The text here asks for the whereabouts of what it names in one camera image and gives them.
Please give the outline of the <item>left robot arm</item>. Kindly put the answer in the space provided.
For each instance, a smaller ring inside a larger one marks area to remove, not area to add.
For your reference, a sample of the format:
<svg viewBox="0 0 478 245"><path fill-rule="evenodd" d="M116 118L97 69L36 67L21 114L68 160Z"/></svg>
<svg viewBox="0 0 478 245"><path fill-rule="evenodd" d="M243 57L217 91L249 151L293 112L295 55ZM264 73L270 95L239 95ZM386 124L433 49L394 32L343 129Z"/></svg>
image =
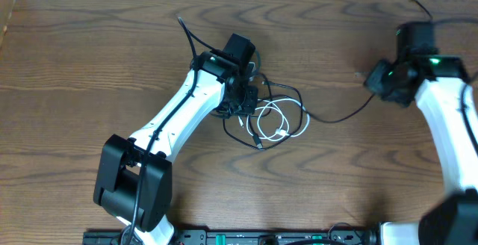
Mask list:
<svg viewBox="0 0 478 245"><path fill-rule="evenodd" d="M126 225L120 244L168 244L173 162L212 111L221 119L254 114L258 89L250 84L255 46L239 34L223 49L191 61L179 91L144 127L128 138L116 134L102 147L93 201Z"/></svg>

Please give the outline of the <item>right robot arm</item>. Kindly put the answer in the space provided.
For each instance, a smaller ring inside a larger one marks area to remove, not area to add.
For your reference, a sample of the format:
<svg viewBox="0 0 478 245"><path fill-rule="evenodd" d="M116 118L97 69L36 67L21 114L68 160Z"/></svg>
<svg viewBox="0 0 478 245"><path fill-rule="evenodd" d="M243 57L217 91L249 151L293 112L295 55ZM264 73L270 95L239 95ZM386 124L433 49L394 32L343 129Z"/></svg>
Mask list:
<svg viewBox="0 0 478 245"><path fill-rule="evenodd" d="M366 244L477 243L477 111L472 78L458 57L440 55L432 22L397 27L397 58L380 60L364 86L385 102L415 103L432 134L444 198L414 223L385 222Z"/></svg>

